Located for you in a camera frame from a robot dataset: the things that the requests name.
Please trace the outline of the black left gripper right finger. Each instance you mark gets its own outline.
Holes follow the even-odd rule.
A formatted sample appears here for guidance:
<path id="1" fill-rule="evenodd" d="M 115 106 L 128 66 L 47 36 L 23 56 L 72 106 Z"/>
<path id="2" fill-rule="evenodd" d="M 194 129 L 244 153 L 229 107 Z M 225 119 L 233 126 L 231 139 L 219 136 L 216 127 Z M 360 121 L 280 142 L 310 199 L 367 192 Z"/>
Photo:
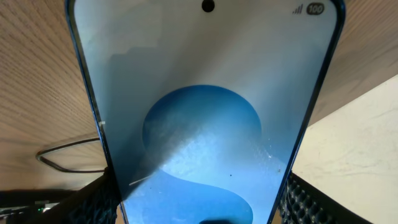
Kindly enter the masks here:
<path id="1" fill-rule="evenodd" d="M 284 187 L 278 211 L 282 224 L 370 224 L 294 173 Z"/>

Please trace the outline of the blue Galaxy smartphone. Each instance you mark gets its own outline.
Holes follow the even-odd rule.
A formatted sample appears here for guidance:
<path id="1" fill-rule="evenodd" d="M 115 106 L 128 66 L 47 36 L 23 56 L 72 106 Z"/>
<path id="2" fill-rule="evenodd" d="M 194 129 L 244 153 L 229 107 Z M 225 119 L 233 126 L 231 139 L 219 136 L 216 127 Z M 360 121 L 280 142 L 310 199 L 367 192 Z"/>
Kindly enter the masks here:
<path id="1" fill-rule="evenodd" d="M 345 21 L 337 0 L 65 2 L 127 223 L 270 223 Z"/>

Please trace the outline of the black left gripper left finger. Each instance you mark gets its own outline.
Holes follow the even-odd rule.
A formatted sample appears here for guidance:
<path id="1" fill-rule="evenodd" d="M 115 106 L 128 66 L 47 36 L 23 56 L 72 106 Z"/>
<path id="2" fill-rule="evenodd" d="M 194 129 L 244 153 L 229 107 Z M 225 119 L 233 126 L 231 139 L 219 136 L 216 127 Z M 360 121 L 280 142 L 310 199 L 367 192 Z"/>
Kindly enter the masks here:
<path id="1" fill-rule="evenodd" d="M 113 170 L 61 201 L 27 224 L 115 224 L 121 197 Z"/>

